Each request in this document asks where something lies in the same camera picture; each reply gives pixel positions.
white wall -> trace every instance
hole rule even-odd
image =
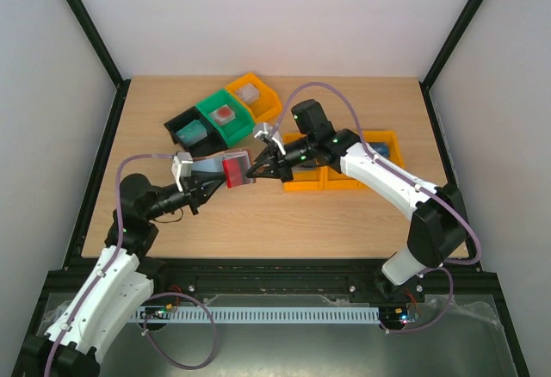
[[[422,77],[466,1],[84,0],[126,77]]]
[[[61,267],[114,93],[65,0],[0,0],[0,376]]]
[[[486,0],[433,89],[485,268],[551,374],[551,0]]]

wooden table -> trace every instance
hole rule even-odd
[[[132,80],[83,249],[97,256],[112,223],[114,180],[119,163],[139,153],[174,153],[163,124],[235,77],[135,77]],[[300,84],[325,81],[356,108],[364,129],[396,131],[406,169],[436,184],[446,182],[424,100],[415,78],[261,77],[282,102]],[[303,90],[296,102],[315,98],[335,128],[353,128],[348,109],[325,89]],[[283,133],[296,132],[288,118]],[[252,137],[253,155],[263,144]],[[170,162],[143,159],[125,174],[145,174],[156,185],[173,182]],[[222,188],[199,215],[186,209],[182,221],[158,224],[150,256],[181,258],[363,258],[389,257],[407,239],[409,222],[371,190],[284,193],[277,180]],[[467,256],[462,246],[455,256]]]

perforated metal rail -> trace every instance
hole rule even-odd
[[[243,308],[209,307],[218,324],[379,324],[379,310],[370,307],[326,307],[326,308]],[[130,318],[136,322],[145,316],[141,307]],[[149,323],[208,323],[205,312],[194,306],[181,306],[177,312],[152,318]]]

gray floor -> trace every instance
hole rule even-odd
[[[165,362],[127,324],[102,365],[102,377],[290,377],[290,376],[515,376],[515,368],[498,323],[492,298],[461,296],[439,324],[404,336],[385,335],[377,325],[221,324],[220,352],[198,371],[183,371]],[[319,297],[221,297],[218,306],[322,306]],[[443,297],[421,305],[430,320]],[[168,324],[154,335],[179,362],[198,364],[210,350],[207,324]]]

black metal frame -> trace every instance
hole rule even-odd
[[[96,50],[111,80],[117,87],[117,92],[90,175],[83,205],[78,214],[77,223],[65,256],[64,268],[48,273],[28,327],[28,334],[37,332],[49,295],[52,293],[75,293],[82,286],[95,263],[94,259],[82,258],[81,251],[130,86],[130,79],[124,80],[122,78],[82,0],[67,0],[67,2],[89,38],[91,45]],[[446,177],[449,182],[453,183],[455,183],[455,174],[430,99],[430,89],[482,2],[483,0],[467,1],[427,76],[422,83],[419,83]],[[474,254],[473,245],[469,242],[467,247],[469,255],[472,256]],[[320,294],[319,290],[322,289],[323,294],[349,295],[352,300],[365,300],[368,297],[363,295],[361,286],[356,287],[354,293],[350,293],[350,285],[361,284],[362,278],[372,275],[384,262],[381,259],[165,259],[165,261],[167,262],[166,272],[169,281],[181,284],[184,287],[193,285],[196,294],[200,296],[212,294]],[[501,323],[505,327],[505,335],[518,375],[528,376],[529,371],[511,322],[498,277],[495,274],[483,272],[480,265],[471,267],[450,266],[449,270],[454,276],[456,294],[490,294],[493,296]],[[427,275],[422,281],[424,291],[427,294],[446,294],[448,292],[448,279],[442,273]],[[22,376],[22,365],[19,360],[15,365],[12,376]]]

